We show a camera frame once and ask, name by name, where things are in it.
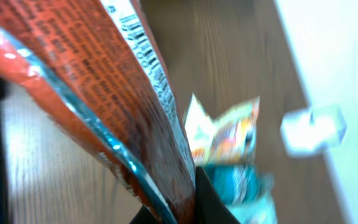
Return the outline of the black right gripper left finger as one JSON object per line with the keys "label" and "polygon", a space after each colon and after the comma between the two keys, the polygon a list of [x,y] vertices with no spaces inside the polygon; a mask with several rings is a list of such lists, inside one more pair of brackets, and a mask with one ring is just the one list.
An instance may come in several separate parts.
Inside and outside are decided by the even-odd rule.
{"label": "black right gripper left finger", "polygon": [[154,214],[145,206],[142,206],[130,224],[159,224]]}

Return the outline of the teal mouthwash bottle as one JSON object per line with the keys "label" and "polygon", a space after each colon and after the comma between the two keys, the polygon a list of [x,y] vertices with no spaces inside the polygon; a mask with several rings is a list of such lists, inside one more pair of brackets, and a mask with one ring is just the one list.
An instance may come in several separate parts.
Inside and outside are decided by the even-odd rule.
{"label": "teal mouthwash bottle", "polygon": [[254,165],[204,168],[222,203],[241,224],[277,224],[274,177]]}

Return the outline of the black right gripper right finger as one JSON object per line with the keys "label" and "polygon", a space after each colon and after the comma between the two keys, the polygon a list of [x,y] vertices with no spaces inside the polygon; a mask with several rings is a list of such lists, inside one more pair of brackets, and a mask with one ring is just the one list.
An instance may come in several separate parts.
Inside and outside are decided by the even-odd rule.
{"label": "black right gripper right finger", "polygon": [[196,168],[196,224],[239,224],[222,203],[202,167]]}

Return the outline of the yellow snack bag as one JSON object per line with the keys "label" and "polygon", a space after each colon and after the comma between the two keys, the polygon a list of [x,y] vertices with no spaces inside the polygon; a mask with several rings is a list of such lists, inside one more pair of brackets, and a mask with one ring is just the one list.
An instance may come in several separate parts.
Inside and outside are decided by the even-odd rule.
{"label": "yellow snack bag", "polygon": [[232,106],[217,118],[206,113],[195,95],[185,117],[185,131],[197,166],[245,164],[255,159],[260,98]]}

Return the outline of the red snack packet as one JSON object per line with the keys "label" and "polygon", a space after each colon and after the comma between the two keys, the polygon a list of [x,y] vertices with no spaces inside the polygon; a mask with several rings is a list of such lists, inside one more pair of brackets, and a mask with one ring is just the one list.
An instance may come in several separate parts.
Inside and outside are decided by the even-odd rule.
{"label": "red snack packet", "polygon": [[159,222],[196,221],[195,164],[139,1],[0,0],[0,77]]}

